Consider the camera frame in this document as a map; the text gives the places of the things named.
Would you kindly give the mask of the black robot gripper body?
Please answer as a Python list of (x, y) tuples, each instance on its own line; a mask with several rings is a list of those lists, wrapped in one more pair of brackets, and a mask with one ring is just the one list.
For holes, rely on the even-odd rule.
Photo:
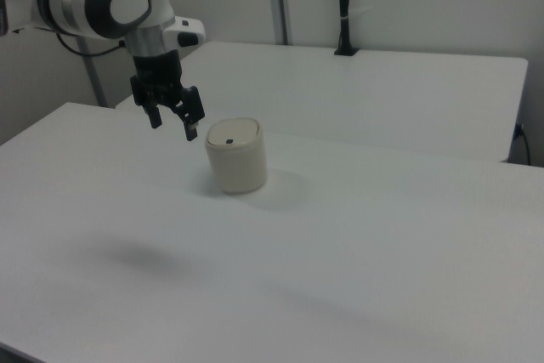
[(181, 106), (184, 103), (182, 67), (176, 49), (151, 57), (133, 56), (133, 62), (136, 74), (130, 82), (137, 106)]

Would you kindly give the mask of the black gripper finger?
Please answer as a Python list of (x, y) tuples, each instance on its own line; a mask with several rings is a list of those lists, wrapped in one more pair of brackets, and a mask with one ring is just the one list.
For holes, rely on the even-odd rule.
[(172, 112), (183, 122), (186, 139), (192, 141), (198, 136), (198, 122), (205, 117), (199, 90), (195, 86), (181, 87), (174, 100)]
[(158, 128), (162, 125), (160, 110), (154, 101), (145, 102), (143, 104), (143, 109), (146, 115), (149, 117), (152, 128)]

